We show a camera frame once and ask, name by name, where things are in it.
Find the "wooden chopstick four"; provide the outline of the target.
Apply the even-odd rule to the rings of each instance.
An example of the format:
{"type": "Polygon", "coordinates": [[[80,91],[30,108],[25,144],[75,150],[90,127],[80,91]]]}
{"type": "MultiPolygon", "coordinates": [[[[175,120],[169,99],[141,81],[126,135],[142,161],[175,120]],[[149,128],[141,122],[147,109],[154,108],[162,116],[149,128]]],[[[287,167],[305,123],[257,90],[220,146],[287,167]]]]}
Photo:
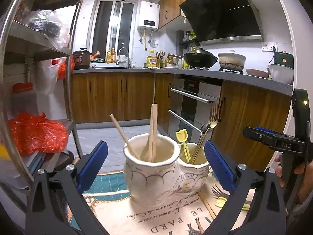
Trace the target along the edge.
{"type": "Polygon", "coordinates": [[[198,193],[201,201],[204,203],[205,207],[207,208],[209,214],[211,215],[212,219],[215,219],[216,218],[216,214],[214,213],[213,209],[211,208],[211,206],[209,205],[207,199],[206,199],[206,196],[202,193],[202,192],[199,192],[198,193]]]}

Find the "wooden chopstick one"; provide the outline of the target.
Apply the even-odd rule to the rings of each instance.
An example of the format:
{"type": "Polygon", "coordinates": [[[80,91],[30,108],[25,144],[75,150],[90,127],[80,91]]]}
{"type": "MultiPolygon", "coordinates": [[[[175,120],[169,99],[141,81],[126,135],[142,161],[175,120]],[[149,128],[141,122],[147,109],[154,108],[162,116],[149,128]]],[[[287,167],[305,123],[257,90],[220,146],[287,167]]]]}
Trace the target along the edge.
{"type": "Polygon", "coordinates": [[[119,131],[119,134],[121,135],[122,139],[126,143],[129,152],[138,160],[140,160],[140,156],[134,151],[132,145],[130,144],[128,138],[126,137],[125,133],[123,132],[122,128],[120,127],[118,121],[115,119],[115,116],[113,114],[109,115],[110,119],[112,120],[113,124],[115,125],[115,128],[119,131]]]}

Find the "wooden chopstick two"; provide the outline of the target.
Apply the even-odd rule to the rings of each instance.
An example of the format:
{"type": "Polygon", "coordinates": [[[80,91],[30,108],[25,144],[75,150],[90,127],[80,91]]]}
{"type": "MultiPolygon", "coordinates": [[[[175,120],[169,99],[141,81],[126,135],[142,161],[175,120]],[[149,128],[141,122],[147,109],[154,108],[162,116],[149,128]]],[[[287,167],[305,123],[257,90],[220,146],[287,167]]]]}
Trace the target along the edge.
{"type": "Polygon", "coordinates": [[[154,124],[154,104],[151,105],[151,115],[150,115],[150,134],[149,134],[149,144],[148,144],[148,161],[152,162],[153,153],[153,124],[154,124]]]}

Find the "wooden chopstick three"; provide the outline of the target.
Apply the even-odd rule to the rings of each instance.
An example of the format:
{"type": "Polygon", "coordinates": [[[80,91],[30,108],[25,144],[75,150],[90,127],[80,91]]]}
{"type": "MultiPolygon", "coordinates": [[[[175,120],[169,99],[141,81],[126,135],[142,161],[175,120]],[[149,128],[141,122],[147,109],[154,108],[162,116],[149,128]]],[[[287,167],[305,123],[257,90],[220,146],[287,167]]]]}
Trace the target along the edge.
{"type": "Polygon", "coordinates": [[[152,161],[154,161],[154,158],[156,156],[156,148],[157,148],[157,104],[154,103],[152,107],[153,111],[153,124],[152,124],[152,161]]]}

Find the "yellow plastic pick two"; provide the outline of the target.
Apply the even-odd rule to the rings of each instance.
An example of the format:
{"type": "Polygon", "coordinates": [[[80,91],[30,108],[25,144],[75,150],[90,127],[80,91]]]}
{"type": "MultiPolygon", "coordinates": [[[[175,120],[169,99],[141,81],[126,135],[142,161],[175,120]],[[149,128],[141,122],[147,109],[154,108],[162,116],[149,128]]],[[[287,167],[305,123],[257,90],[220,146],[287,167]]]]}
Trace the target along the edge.
{"type": "MultiPolygon", "coordinates": [[[[222,208],[225,203],[227,202],[227,199],[224,198],[224,197],[218,197],[217,200],[216,200],[216,203],[215,203],[215,206],[218,207],[218,208],[222,208]]],[[[244,203],[243,207],[242,207],[242,210],[243,211],[248,211],[250,208],[250,203],[244,203]]]]}

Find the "kitchen faucet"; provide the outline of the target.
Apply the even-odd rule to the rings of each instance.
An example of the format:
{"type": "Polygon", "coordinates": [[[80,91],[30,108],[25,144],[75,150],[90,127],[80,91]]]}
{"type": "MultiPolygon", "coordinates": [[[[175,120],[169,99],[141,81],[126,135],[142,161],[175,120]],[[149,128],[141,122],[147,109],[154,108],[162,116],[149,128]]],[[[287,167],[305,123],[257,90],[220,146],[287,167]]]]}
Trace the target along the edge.
{"type": "Polygon", "coordinates": [[[131,68],[131,62],[130,62],[130,57],[129,57],[127,48],[121,47],[118,50],[117,64],[131,68]]]}

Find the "white bowl on counter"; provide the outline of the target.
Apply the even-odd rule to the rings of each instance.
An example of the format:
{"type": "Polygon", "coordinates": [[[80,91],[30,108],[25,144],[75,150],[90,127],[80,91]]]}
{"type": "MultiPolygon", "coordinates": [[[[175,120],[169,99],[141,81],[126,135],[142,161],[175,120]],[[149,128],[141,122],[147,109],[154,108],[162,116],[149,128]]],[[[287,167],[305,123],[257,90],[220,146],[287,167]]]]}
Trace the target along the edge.
{"type": "Polygon", "coordinates": [[[294,70],[292,68],[280,64],[270,64],[267,68],[274,81],[285,84],[293,83],[294,70]]]}

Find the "white cooking pot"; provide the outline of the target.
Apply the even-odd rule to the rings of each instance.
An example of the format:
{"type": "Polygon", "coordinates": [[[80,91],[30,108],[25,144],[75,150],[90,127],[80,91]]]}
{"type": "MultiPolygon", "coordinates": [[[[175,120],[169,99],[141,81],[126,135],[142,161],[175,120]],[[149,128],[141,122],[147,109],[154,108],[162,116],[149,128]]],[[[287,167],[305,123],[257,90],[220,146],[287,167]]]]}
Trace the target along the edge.
{"type": "Polygon", "coordinates": [[[235,54],[233,52],[218,53],[220,68],[231,71],[243,71],[246,56],[235,54]]]}

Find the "built-in oven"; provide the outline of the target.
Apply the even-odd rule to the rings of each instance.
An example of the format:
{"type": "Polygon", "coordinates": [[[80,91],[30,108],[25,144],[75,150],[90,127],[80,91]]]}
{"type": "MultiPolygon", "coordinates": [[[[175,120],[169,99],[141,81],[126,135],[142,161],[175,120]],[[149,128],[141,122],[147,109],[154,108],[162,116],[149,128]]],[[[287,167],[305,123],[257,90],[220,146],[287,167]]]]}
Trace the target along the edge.
{"type": "Polygon", "coordinates": [[[203,77],[175,76],[169,86],[170,108],[168,134],[186,129],[188,142],[197,143],[202,126],[208,121],[211,107],[220,99],[222,83],[203,77]]]}

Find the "metal storage rack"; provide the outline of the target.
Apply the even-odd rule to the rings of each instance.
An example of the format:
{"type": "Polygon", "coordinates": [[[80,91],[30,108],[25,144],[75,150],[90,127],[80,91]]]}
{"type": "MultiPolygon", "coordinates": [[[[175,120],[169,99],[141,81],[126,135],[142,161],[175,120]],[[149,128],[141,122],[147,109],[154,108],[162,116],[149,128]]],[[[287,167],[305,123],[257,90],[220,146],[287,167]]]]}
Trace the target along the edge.
{"type": "Polygon", "coordinates": [[[69,160],[69,135],[81,152],[70,82],[82,1],[1,0],[1,183],[17,190],[69,160]]]}

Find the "white ceramic double utensil holder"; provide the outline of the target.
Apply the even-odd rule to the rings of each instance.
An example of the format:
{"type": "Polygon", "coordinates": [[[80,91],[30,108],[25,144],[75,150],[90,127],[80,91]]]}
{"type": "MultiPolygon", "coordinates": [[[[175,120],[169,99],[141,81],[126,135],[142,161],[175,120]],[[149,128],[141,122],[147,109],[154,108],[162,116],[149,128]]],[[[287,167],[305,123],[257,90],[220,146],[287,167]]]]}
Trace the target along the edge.
{"type": "Polygon", "coordinates": [[[153,162],[146,157],[149,134],[129,139],[136,158],[124,145],[124,176],[132,199],[139,205],[155,207],[171,195],[188,195],[199,191],[209,175],[209,163],[201,150],[195,164],[183,161],[179,145],[172,138],[157,134],[156,156],[153,162]]]}

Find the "black wok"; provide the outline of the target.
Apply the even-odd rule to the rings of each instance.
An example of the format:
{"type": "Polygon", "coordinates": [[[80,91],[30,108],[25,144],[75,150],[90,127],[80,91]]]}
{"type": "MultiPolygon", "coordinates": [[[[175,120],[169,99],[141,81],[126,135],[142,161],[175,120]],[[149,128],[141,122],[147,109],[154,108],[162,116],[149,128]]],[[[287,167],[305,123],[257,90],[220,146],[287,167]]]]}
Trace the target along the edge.
{"type": "Polygon", "coordinates": [[[219,59],[203,48],[193,47],[183,55],[185,62],[191,67],[211,68],[219,59]]]}

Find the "white plastic bag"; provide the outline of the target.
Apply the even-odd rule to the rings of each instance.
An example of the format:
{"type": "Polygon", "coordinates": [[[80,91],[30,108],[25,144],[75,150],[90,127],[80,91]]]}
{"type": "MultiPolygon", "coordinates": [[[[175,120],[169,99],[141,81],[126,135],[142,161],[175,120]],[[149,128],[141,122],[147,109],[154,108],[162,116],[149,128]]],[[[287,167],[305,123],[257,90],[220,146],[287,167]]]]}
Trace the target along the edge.
{"type": "Polygon", "coordinates": [[[52,59],[44,60],[36,66],[37,91],[44,95],[53,94],[57,82],[58,67],[51,64],[52,59]]]}

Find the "black range hood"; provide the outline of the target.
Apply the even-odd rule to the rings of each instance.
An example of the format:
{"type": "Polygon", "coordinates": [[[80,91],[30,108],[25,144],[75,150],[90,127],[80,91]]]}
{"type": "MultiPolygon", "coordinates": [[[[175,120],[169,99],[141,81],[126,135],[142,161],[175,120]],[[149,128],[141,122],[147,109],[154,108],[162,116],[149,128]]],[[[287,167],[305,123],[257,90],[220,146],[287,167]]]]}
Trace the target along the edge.
{"type": "Polygon", "coordinates": [[[259,10],[250,0],[187,0],[180,8],[206,45],[263,40],[259,10]]]}

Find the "yellow oil bottle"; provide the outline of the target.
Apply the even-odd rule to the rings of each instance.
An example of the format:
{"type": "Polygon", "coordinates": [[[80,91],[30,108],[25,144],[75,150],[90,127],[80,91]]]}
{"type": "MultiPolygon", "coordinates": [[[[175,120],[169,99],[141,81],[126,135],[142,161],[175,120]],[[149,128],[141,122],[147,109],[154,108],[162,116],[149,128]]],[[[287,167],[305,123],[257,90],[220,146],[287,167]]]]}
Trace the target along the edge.
{"type": "Polygon", "coordinates": [[[146,67],[157,67],[157,58],[155,56],[147,56],[146,67]]]}

